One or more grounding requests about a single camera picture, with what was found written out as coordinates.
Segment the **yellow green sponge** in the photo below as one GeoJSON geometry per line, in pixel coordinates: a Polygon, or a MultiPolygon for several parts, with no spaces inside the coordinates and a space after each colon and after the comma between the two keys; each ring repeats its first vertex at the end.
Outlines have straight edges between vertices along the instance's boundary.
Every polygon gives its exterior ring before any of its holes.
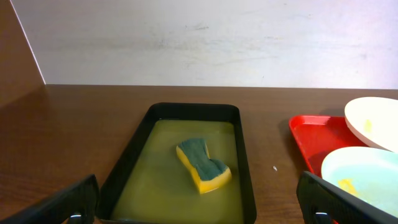
{"type": "Polygon", "coordinates": [[[205,139],[186,139],[176,145],[176,153],[200,194],[217,190],[232,179],[231,169],[223,161],[210,157],[205,139]]]}

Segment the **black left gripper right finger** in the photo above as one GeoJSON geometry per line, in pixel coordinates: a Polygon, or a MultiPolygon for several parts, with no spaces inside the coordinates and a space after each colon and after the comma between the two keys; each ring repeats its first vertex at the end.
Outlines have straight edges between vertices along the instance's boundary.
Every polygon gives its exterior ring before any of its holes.
{"type": "Polygon", "coordinates": [[[299,178],[297,199],[305,224],[397,223],[397,218],[341,190],[311,172],[299,178]]]}

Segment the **light green plate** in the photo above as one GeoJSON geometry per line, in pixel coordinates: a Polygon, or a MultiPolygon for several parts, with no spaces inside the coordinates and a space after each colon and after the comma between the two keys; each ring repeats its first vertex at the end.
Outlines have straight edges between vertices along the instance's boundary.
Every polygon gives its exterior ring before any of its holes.
{"type": "Polygon", "coordinates": [[[368,204],[397,216],[397,154],[372,147],[343,147],[323,160],[321,175],[368,204]]]}

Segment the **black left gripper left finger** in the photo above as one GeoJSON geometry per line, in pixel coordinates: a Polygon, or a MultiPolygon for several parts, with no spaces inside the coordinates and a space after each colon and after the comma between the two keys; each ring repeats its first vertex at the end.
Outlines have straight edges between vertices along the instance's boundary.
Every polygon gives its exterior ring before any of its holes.
{"type": "Polygon", "coordinates": [[[99,195],[96,177],[91,174],[1,220],[1,224],[93,223],[99,195]]]}

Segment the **white plate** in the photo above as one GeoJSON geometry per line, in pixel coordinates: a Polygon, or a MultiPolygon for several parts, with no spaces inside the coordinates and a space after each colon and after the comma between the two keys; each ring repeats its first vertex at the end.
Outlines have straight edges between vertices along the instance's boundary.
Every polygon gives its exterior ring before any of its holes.
{"type": "Polygon", "coordinates": [[[349,130],[369,147],[397,152],[397,100],[367,96],[344,109],[349,130]]]}

